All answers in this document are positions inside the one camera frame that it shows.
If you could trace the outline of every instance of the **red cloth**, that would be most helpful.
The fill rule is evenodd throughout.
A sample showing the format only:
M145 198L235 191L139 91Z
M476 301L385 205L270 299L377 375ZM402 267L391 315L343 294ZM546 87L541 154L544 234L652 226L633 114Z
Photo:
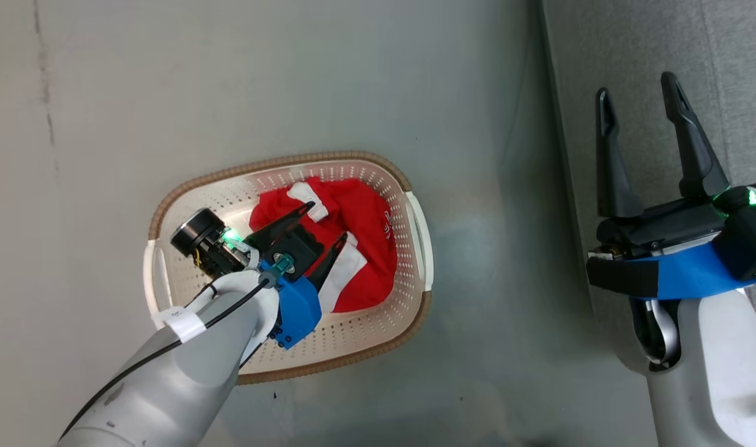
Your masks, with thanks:
M350 231L358 241L356 249L367 261L342 288L333 311L350 312L380 304L392 292L397 267L389 205L356 179L321 182L310 178L307 184L327 208L328 215L318 222L305 215L301 220L304 229L315 235L318 242L326 246L326 251L339 235ZM251 229L256 231L301 206L301 201L287 195L288 190L289 187L285 187L259 197L259 204L251 213ZM316 266L315 263L307 273Z

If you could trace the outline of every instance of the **blue gripper part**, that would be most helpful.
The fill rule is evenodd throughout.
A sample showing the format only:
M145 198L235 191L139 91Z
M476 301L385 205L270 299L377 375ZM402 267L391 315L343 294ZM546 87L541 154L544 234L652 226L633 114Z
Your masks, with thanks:
M271 264L262 260L259 268L267 271ZM282 343L285 349L289 349L311 334L320 322L320 299L315 286L305 276L291 282L281 275L276 281L276 289L279 291L281 325L273 334L276 335L277 343Z

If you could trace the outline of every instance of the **red and white clothing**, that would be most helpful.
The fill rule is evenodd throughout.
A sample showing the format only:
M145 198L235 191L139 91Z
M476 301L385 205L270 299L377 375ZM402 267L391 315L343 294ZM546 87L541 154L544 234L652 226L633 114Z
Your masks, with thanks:
M257 230L307 201L315 207L301 225L326 247L342 232L348 243L336 258L320 291L324 312L350 312L378 305L394 286L397 252L390 209L383 197L356 179L322 182L310 178L285 189L265 192L251 213ZM313 265L308 273L317 267Z

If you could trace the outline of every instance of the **cable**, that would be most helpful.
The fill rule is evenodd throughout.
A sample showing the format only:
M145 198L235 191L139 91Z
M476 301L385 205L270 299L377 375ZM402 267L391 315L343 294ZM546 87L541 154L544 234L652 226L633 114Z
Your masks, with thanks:
M221 312L221 314L217 314L212 320L210 320L207 323L204 323L205 328L212 328L214 325L216 325L217 322L220 320L223 320L225 317L230 315L232 312L236 311L240 306L244 305L245 302L250 300L254 295L256 295L257 292L264 289L265 286L267 286L268 280L263 279L259 284L256 285L253 289L251 289L250 292L245 294L244 297L242 297L240 300L238 300L236 303L231 305L227 310ZM154 353L149 354L146 357L143 357L143 359L138 360L134 365L131 367L125 369L122 371L122 373L118 374L118 376L112 378L104 387L100 388L99 391L97 391L97 394L94 394L94 397L89 399L88 402L86 402L86 405L83 405L83 407L78 411L77 416L74 416L74 419L72 419L72 422L69 422L68 427L66 427L66 430L63 430L63 433L61 435L61 438L58 438L58 441L60 441L64 436L66 436L67 433L69 433L69 430L72 430L72 427L74 427L74 424L77 424L77 421L80 420L80 418L83 417L83 415L88 412L91 407L96 404L96 402L102 398L103 395L105 395L106 392L108 392L111 388L114 387L114 385L118 384L118 382L122 381L123 378L129 376L132 371L136 371L138 368L142 367L143 365L146 365L146 363L151 362L151 360L156 359L157 357L162 356L162 354L168 353L168 351L171 351L171 349L177 348L178 346L182 345L182 342L180 340L176 340L173 343L170 343L170 345L164 346L157 351L154 351Z

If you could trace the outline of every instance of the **gray floor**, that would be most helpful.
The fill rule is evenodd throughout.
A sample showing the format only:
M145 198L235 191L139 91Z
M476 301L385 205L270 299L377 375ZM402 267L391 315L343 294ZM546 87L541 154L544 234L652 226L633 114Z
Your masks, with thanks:
M579 280L547 89L533 2L0 0L0 445L57 438L151 333L172 187L352 147L423 204L430 317L236 388L203 445L656 445Z

